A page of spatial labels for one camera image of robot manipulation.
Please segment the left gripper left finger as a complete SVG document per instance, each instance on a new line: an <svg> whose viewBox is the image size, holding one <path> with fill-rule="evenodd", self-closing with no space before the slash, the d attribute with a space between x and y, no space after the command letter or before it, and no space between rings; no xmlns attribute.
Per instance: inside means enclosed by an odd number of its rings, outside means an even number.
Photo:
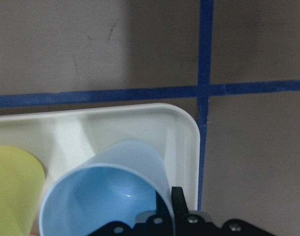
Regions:
<svg viewBox="0 0 300 236"><path fill-rule="evenodd" d="M136 236L173 236L174 222L168 207L155 192L155 209L139 213L135 217Z"/></svg>

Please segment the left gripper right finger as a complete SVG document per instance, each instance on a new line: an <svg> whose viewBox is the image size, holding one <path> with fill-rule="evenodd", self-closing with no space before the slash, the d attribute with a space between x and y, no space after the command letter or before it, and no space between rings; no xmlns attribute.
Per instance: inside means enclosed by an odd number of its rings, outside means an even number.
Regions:
<svg viewBox="0 0 300 236"><path fill-rule="evenodd" d="M182 187L172 187L171 200L176 236L210 236L209 217L197 210L189 210Z"/></svg>

